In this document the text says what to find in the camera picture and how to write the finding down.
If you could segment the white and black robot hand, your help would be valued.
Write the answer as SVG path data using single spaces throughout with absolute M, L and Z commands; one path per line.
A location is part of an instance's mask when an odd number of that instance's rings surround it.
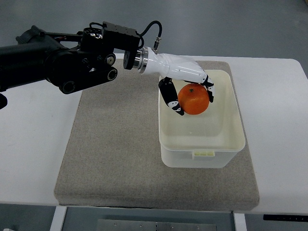
M 192 58 L 173 54 L 155 54 L 150 48 L 143 48 L 141 70 L 143 74 L 159 74 L 162 78 L 159 90 L 165 104 L 181 116 L 184 110 L 179 102 L 179 97 L 172 80 L 182 80 L 203 86 L 209 96 L 209 101 L 214 101 L 214 83 L 203 68 Z

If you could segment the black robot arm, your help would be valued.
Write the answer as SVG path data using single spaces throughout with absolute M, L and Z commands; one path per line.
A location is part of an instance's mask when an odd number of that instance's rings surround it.
M 17 45 L 0 50 L 0 90 L 46 80 L 64 94 L 114 80 L 115 49 L 124 51 L 123 67 L 139 67 L 144 33 L 92 22 L 76 34 L 52 33 L 32 26 Z

